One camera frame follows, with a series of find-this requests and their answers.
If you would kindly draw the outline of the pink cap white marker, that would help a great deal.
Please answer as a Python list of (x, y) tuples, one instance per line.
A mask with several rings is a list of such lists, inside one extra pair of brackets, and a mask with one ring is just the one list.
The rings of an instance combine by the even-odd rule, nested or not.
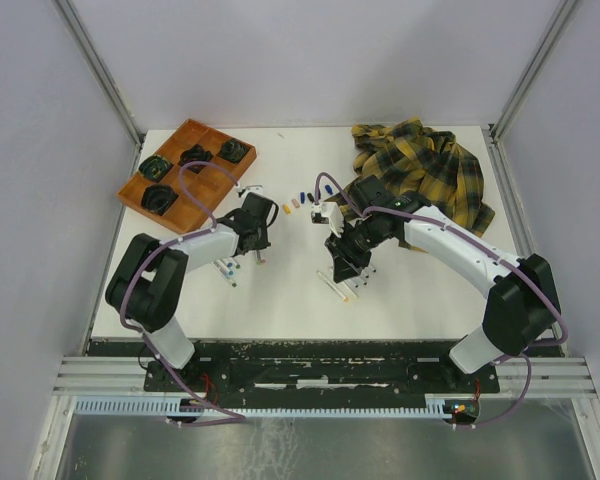
[(339, 296), (339, 298), (343, 301), (343, 302), (348, 302), (349, 301), (349, 297), (343, 293), (338, 287), (337, 285), (331, 280), (329, 279), (322, 271), (317, 270), (316, 274), (318, 275), (318, 277), (321, 279), (322, 282), (324, 282), (331, 291), (333, 291), (335, 294), (337, 294)]

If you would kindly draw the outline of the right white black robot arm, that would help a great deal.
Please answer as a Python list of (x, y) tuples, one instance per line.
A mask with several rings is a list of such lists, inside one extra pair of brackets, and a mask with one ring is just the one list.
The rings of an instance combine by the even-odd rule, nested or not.
[(523, 258), (492, 246), (424, 196), (396, 196), (375, 176), (340, 195), (355, 222), (347, 221), (334, 201), (314, 200), (311, 213), (314, 223), (331, 230), (325, 246), (333, 260), (334, 282), (361, 276), (371, 266), (373, 249), (396, 239), (432, 255), (485, 298), (481, 325), (459, 340), (438, 368), (447, 389), (463, 390), (474, 381), (475, 372), (491, 362), (566, 341), (553, 274), (543, 257)]

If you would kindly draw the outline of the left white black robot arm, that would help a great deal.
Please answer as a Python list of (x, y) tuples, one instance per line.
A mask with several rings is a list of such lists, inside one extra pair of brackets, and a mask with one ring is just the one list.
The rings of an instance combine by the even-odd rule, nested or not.
[(273, 200), (249, 191), (240, 207), (212, 219), (206, 229), (168, 241), (141, 233), (129, 243), (106, 288), (105, 301), (123, 327), (140, 333), (168, 364), (167, 379), (178, 389), (192, 389), (201, 378), (201, 366), (193, 360), (194, 343), (176, 319), (186, 274), (268, 248), (268, 228), (278, 214)]

